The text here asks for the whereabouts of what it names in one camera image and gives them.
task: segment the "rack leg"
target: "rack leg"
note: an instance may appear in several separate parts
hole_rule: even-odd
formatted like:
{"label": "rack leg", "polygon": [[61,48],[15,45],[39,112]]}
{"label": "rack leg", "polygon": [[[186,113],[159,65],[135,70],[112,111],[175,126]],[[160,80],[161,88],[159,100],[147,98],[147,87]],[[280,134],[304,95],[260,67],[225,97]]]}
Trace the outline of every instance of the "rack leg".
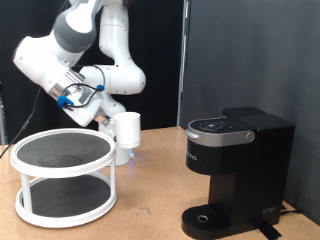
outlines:
{"label": "rack leg", "polygon": [[116,157],[111,162],[110,176],[111,176],[111,196],[114,196],[116,194]]}
{"label": "rack leg", "polygon": [[24,209],[28,213],[32,213],[32,202],[30,193],[30,179],[26,174],[21,173],[22,193],[23,193],[23,204]]}

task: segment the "coffee maker drip tray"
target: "coffee maker drip tray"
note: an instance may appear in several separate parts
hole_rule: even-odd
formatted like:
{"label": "coffee maker drip tray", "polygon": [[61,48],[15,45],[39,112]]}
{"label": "coffee maker drip tray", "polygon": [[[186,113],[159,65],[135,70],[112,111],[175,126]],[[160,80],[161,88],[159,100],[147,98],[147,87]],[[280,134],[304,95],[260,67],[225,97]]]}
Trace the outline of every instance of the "coffee maker drip tray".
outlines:
{"label": "coffee maker drip tray", "polygon": [[182,230],[195,239],[216,239],[229,235],[230,226],[210,205],[189,208],[182,215]]}

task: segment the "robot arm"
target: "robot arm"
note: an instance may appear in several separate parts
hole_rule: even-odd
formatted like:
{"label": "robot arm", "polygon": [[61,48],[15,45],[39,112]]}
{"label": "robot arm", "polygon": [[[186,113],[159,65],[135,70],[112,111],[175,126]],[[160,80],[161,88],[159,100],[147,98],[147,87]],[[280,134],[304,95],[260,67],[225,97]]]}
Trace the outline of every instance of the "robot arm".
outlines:
{"label": "robot arm", "polygon": [[94,17],[99,7],[100,0],[73,1],[72,7],[57,17],[50,35],[26,37],[13,54],[13,62],[30,80],[57,101],[61,96],[67,98],[69,107],[64,111],[81,126],[101,113],[103,96],[96,86],[85,86],[90,83],[71,67],[95,40]]}
{"label": "robot arm", "polygon": [[[58,104],[66,101],[60,106],[81,126],[93,119],[107,126],[106,116],[125,111],[111,94],[136,94],[145,87],[145,75],[131,59],[128,48],[127,8],[132,2],[70,0],[72,7],[57,17],[50,35],[26,37],[13,55],[13,62],[28,78]],[[100,49],[115,60],[115,65],[85,67],[78,74],[71,67],[95,40],[94,17],[102,6]],[[97,92],[97,85],[103,85],[105,91]]]}

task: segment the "coffee maker display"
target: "coffee maker display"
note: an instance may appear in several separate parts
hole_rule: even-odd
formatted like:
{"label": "coffee maker display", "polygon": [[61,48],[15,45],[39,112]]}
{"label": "coffee maker display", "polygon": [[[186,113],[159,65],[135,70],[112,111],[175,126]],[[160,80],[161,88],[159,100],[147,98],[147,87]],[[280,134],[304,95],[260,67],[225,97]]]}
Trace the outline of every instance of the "coffee maker display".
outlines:
{"label": "coffee maker display", "polygon": [[187,209],[182,229],[218,239],[279,222],[295,125],[256,108],[189,123],[189,169],[210,175],[207,205]]}

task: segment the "black wall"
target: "black wall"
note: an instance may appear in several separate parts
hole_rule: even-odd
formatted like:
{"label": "black wall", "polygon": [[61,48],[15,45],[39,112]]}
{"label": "black wall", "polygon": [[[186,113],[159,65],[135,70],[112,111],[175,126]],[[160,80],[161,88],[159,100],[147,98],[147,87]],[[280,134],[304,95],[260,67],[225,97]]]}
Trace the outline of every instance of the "black wall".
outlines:
{"label": "black wall", "polygon": [[[25,37],[42,37],[52,29],[64,0],[0,1],[0,80],[9,141],[32,112],[38,86],[12,63],[17,44]],[[130,52],[145,72],[147,85],[138,95],[114,96],[127,111],[141,114],[142,129],[175,126],[178,104],[183,0],[136,0],[129,9]],[[97,15],[99,27],[100,13]],[[113,64],[98,48],[98,38],[79,64]],[[41,92],[37,109],[21,138],[39,131],[79,127]],[[89,128],[97,129],[97,123]]]}
{"label": "black wall", "polygon": [[296,124],[285,200],[320,223],[320,2],[191,0],[182,127],[252,106]]}

